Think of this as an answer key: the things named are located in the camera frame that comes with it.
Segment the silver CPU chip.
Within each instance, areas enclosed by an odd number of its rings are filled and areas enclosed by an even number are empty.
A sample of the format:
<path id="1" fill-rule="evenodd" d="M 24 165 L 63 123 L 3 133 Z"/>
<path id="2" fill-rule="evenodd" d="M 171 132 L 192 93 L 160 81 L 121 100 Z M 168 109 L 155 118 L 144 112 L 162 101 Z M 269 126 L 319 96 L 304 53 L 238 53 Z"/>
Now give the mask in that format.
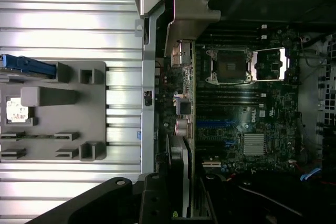
<path id="1" fill-rule="evenodd" d="M 10 123 L 24 123 L 29 118 L 29 108 L 22 106 L 20 98 L 11 98 L 6 102 L 6 118 Z"/>

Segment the metal disk bay cage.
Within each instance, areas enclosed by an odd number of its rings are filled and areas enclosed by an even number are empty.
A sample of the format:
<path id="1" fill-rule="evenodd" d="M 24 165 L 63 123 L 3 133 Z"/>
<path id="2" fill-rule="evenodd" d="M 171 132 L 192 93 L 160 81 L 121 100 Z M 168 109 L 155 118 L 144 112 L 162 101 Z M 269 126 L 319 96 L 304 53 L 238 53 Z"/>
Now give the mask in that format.
<path id="1" fill-rule="evenodd" d="M 336 34 L 326 42 L 326 59 L 320 69 L 318 88 L 318 122 L 316 133 L 336 133 Z"/>

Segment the metal socket cover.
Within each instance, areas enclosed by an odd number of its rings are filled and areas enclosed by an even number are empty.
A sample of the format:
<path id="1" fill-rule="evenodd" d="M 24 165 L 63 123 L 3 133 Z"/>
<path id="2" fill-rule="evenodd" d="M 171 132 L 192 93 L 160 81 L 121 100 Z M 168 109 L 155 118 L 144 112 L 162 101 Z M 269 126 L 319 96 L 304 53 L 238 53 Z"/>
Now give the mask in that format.
<path id="1" fill-rule="evenodd" d="M 289 58 L 284 47 L 253 51 L 249 62 L 249 72 L 254 82 L 284 81 L 288 69 Z"/>

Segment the silver chipset heatsink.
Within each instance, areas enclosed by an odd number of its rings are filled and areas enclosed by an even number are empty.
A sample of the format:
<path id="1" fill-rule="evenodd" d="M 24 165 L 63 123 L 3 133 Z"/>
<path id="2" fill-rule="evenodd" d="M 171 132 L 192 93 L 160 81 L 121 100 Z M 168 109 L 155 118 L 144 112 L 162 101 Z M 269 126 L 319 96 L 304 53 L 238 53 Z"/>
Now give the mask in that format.
<path id="1" fill-rule="evenodd" d="M 243 137 L 243 154 L 245 156 L 263 156 L 266 152 L 265 135 L 247 133 Z"/>

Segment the green motherboard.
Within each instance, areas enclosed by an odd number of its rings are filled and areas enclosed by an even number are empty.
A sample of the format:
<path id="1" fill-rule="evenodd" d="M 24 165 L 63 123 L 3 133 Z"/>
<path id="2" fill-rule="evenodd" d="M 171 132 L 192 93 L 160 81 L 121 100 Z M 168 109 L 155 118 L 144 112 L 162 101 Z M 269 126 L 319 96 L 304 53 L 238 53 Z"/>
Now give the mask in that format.
<path id="1" fill-rule="evenodd" d="M 258 43 L 218 43 L 211 41 L 209 32 L 224 30 L 252 30 L 260 33 Z M 210 57 L 206 49 L 244 47 L 251 51 L 284 47 L 289 58 L 289 69 L 284 81 L 254 82 L 237 87 L 261 89 L 261 97 L 198 97 L 196 113 L 198 120 L 236 121 L 223 128 L 199 128 L 195 131 L 195 173 L 221 173 L 225 176 L 243 172 L 259 171 L 289 172 L 294 170 L 297 155 L 297 119 L 299 89 L 298 34 L 289 27 L 269 29 L 267 25 L 247 26 L 211 25 L 195 42 L 196 90 L 199 88 L 234 87 L 213 85 L 205 81 L 209 77 Z M 171 67 L 171 56 L 159 53 L 155 60 L 155 112 L 158 120 L 157 136 L 172 136 L 176 123 L 173 95 L 181 94 L 182 73 Z M 263 156 L 245 156 L 243 137 L 247 133 L 265 135 L 266 152 Z M 236 141 L 229 148 L 199 148 L 201 141 Z M 204 168 L 204 161 L 220 161 L 221 168 Z"/>

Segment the black RAM slot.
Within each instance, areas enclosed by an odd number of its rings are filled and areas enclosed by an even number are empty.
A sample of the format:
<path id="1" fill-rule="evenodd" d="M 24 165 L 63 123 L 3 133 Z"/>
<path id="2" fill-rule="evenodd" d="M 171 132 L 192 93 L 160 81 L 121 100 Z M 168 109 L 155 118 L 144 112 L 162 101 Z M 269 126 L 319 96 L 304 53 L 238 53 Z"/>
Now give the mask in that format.
<path id="1" fill-rule="evenodd" d="M 222 92 L 222 93 L 198 93 L 198 97 L 261 97 L 260 93 L 256 92 Z"/>
<path id="2" fill-rule="evenodd" d="M 258 43 L 260 42 L 259 37 L 212 37 L 211 41 L 216 41 L 218 43 Z"/>
<path id="3" fill-rule="evenodd" d="M 252 30 L 224 30 L 224 31 L 211 31 L 211 36 L 216 37 L 259 37 L 260 33 Z"/>
<path id="4" fill-rule="evenodd" d="M 262 92 L 261 89 L 254 89 L 252 87 L 212 87 L 212 88 L 199 88 L 196 90 L 199 93 L 205 92 Z"/>

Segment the blue expansion slot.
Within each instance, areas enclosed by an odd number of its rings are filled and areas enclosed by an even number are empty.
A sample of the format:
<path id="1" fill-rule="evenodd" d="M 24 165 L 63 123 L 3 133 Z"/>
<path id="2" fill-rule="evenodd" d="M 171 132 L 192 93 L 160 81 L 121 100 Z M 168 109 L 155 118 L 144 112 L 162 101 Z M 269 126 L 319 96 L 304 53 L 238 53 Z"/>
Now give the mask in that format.
<path id="1" fill-rule="evenodd" d="M 198 120 L 196 126 L 199 128 L 223 128 L 235 125 L 236 121 L 228 120 Z"/>

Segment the grey parts rack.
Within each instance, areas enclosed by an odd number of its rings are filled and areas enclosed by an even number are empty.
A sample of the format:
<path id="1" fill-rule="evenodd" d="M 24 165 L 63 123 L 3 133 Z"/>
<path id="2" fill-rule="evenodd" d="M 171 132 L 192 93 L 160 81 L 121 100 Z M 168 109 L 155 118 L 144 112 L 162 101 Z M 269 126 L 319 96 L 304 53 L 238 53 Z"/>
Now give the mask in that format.
<path id="1" fill-rule="evenodd" d="M 106 156 L 106 64 L 103 61 L 43 61 L 56 77 L 24 76 L 0 70 L 0 135 L 78 133 L 76 140 L 0 139 L 0 161 L 79 160 Z M 6 102 L 20 98 L 29 108 L 24 123 L 10 123 Z"/>

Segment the CPU socket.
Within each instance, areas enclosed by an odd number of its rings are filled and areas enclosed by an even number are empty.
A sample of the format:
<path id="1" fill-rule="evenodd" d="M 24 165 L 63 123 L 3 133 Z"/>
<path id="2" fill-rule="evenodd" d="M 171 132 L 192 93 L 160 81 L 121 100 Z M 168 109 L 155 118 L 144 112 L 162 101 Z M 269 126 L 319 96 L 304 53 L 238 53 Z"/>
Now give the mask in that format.
<path id="1" fill-rule="evenodd" d="M 213 85 L 238 86 L 249 84 L 253 78 L 250 70 L 251 51 L 244 47 L 206 49 L 210 57 L 209 77 Z"/>

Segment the green RAM stick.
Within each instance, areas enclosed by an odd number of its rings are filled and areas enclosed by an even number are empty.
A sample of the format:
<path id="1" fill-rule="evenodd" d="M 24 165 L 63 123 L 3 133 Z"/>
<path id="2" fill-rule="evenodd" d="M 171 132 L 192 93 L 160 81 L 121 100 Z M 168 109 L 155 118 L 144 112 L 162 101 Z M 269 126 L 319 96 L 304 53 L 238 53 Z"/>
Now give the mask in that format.
<path id="1" fill-rule="evenodd" d="M 73 141 L 79 137 L 78 133 L 58 133 L 54 135 L 18 135 L 18 134 L 1 134 L 0 139 L 52 139 L 52 140 L 69 140 Z"/>

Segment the open black PC case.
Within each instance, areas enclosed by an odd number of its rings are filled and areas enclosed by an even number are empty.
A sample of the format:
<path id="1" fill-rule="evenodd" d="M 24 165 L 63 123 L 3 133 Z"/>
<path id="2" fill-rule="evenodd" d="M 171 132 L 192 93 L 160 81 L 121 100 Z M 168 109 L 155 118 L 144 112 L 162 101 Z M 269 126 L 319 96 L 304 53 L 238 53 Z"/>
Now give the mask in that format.
<path id="1" fill-rule="evenodd" d="M 168 137 L 157 136 L 158 117 L 155 112 L 155 60 L 165 56 L 167 27 L 173 20 L 173 0 L 135 0 L 140 19 L 136 34 L 143 40 L 142 48 L 142 115 L 141 169 L 144 173 L 165 178 L 170 202 L 169 224 L 215 224 L 203 188 L 202 177 L 221 173 L 195 173 L 193 214 L 185 219 L 173 217 L 173 188 Z M 336 224 L 336 133 L 318 135 L 318 79 L 326 60 L 326 42 L 336 34 L 336 0 L 211 0 L 211 10 L 220 11 L 218 21 L 211 25 L 267 25 L 269 29 L 289 27 L 298 34 L 299 89 L 297 119 L 297 155 L 295 168 L 289 172 L 259 171 L 257 173 L 291 173 L 303 182 L 321 188 L 323 223 Z"/>

